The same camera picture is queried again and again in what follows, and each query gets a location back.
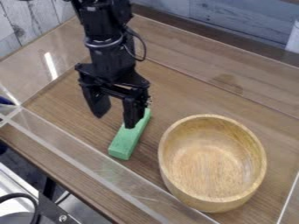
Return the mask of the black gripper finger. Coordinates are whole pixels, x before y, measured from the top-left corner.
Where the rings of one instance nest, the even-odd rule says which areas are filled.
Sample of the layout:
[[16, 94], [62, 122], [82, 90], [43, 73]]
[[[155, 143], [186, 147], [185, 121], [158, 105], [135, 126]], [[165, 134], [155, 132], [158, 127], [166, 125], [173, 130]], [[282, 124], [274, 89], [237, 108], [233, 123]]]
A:
[[102, 87], [87, 83], [79, 84], [83, 95], [88, 104], [88, 108], [96, 118], [100, 118], [111, 109], [111, 101], [108, 95], [102, 92]]
[[127, 129], [132, 129], [139, 121], [145, 118], [147, 107], [149, 100], [146, 98], [127, 97], [123, 100], [123, 117]]

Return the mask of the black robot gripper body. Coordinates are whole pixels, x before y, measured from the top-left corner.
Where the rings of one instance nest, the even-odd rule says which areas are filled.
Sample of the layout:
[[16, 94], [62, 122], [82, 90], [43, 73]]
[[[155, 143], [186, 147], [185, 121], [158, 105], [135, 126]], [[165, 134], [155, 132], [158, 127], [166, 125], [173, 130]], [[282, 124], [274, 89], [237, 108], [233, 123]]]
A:
[[75, 66], [84, 98], [99, 100], [112, 96], [147, 100], [150, 81], [136, 71], [135, 41], [131, 38], [107, 41], [86, 38], [84, 44], [91, 62]]

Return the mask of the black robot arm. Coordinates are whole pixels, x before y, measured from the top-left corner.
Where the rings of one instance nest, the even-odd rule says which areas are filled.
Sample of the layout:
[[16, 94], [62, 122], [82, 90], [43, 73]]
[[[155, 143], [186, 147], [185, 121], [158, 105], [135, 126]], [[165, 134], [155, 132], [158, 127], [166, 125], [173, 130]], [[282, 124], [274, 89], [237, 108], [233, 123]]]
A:
[[150, 81], [138, 73], [135, 40], [127, 26], [134, 17], [130, 0], [67, 0], [84, 28], [90, 63], [79, 63], [79, 85], [96, 117], [110, 111], [112, 97], [123, 102], [124, 125], [132, 129], [149, 107]]

